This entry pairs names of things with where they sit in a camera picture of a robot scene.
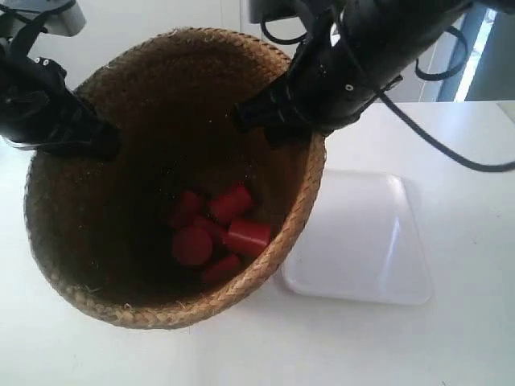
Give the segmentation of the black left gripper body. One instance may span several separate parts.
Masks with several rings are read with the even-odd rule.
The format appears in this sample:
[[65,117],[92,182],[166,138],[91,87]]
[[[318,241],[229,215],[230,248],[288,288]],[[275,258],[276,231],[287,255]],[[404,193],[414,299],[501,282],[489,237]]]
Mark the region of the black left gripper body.
[[1,136],[17,150],[79,151],[80,99],[49,63],[1,57]]

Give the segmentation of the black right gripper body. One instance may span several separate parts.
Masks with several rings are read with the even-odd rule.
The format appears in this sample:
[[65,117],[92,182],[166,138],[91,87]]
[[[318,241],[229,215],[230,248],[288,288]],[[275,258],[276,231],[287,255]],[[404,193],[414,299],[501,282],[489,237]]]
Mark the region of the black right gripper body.
[[332,6],[287,75],[289,126],[330,133],[356,121],[469,1],[346,1]]

